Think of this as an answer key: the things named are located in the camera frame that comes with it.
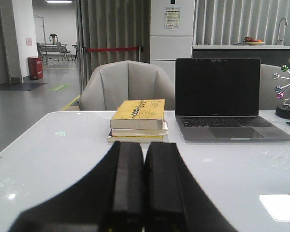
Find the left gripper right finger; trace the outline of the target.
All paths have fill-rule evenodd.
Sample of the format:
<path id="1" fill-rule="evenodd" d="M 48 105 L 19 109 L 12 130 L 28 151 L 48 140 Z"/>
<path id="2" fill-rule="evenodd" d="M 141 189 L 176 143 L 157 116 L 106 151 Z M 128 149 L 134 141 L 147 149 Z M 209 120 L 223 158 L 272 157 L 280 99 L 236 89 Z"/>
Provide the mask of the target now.
<path id="1" fill-rule="evenodd" d="M 175 143 L 152 142 L 144 169 L 145 231 L 236 230 L 194 179 Z"/>

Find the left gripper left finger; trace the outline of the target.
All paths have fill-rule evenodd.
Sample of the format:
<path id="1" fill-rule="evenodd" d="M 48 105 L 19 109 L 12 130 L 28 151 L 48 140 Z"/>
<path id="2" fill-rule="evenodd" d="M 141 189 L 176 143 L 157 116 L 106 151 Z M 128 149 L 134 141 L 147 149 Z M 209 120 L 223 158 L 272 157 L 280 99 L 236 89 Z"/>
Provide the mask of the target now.
<path id="1" fill-rule="evenodd" d="M 114 142 L 82 179 L 23 211 L 11 232 L 141 232 L 143 153 L 138 143 Z"/>

